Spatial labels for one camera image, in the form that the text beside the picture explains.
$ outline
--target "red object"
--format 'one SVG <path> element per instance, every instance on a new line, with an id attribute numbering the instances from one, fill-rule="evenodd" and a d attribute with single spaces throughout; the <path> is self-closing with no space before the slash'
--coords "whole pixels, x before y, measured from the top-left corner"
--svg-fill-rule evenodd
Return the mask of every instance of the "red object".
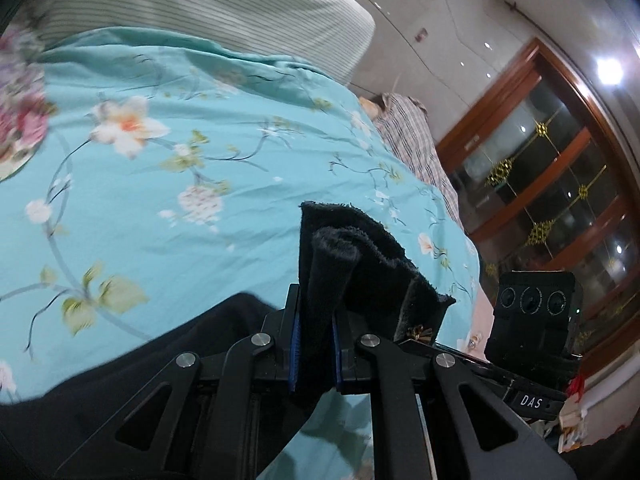
<path id="1" fill-rule="evenodd" d="M 567 386 L 565 393 L 567 394 L 567 397 L 578 394 L 578 402 L 580 402 L 584 395 L 584 375 L 576 375 L 569 383 L 569 386 Z"/>

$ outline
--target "blue floral bedsheet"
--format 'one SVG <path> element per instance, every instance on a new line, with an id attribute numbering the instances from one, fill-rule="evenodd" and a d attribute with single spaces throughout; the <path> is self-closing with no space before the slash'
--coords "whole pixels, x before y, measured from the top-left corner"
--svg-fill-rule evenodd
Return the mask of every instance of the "blue floral bedsheet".
<path id="1" fill-rule="evenodd" d="M 283 306 L 299 205 L 382 222 L 470 327 L 478 256 L 356 97 L 303 60 L 106 28 L 44 53 L 50 132 L 0 184 L 0 402 L 39 396 L 240 291 Z M 367 397 L 328 393 L 265 478 L 366 478 Z"/>

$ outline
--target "recessed light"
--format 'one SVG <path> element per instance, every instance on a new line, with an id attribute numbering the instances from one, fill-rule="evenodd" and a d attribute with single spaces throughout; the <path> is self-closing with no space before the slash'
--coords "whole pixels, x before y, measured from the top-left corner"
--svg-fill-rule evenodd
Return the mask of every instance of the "recessed light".
<path id="1" fill-rule="evenodd" d="M 617 59 L 599 59 L 598 77 L 605 85 L 617 85 L 622 81 L 622 65 Z"/>

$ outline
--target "black cloth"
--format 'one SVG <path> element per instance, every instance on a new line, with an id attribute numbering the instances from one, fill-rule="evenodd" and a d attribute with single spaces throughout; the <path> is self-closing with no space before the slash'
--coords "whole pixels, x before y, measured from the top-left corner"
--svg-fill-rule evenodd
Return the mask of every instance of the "black cloth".
<path id="1" fill-rule="evenodd" d="M 431 328 L 435 337 L 453 302 L 436 293 L 382 225 L 348 206 L 302 204 L 299 280 L 299 380 L 304 387 L 292 399 L 270 399 L 262 407 L 260 467 L 276 456 L 310 416 L 320 395 L 334 385 L 330 326 L 338 306 L 360 314 L 368 330 L 400 340 L 417 325 Z M 283 290 L 288 285 L 282 283 Z M 259 332 L 271 311 L 257 298 L 239 294 L 39 399 L 0 406 L 0 478 L 49 478 L 175 356 L 224 352 Z"/>
<path id="2" fill-rule="evenodd" d="M 591 446 L 562 453 L 578 480 L 640 478 L 640 410 L 631 424 Z"/>

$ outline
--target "metal screw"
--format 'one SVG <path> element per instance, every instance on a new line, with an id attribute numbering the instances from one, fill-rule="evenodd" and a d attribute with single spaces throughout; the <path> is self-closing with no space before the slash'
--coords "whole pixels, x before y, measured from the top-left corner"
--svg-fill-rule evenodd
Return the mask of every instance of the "metal screw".
<path id="1" fill-rule="evenodd" d="M 189 368 L 190 366 L 193 366 L 195 362 L 196 362 L 196 356 L 188 352 L 184 354 L 180 354 L 178 355 L 177 358 L 175 358 L 175 363 L 180 368 Z"/>
<path id="2" fill-rule="evenodd" d="M 454 364 L 456 364 L 456 359 L 451 354 L 442 353 L 436 355 L 436 363 L 443 368 L 451 368 Z"/>
<path id="3" fill-rule="evenodd" d="M 380 344 L 380 338 L 375 334 L 365 334 L 364 336 L 362 336 L 360 338 L 360 342 L 364 346 L 368 346 L 370 348 L 373 348 L 373 347 L 378 346 Z"/>
<path id="4" fill-rule="evenodd" d="M 251 336 L 251 342 L 256 346 L 266 346 L 271 342 L 271 336 L 264 332 L 259 332 Z"/>

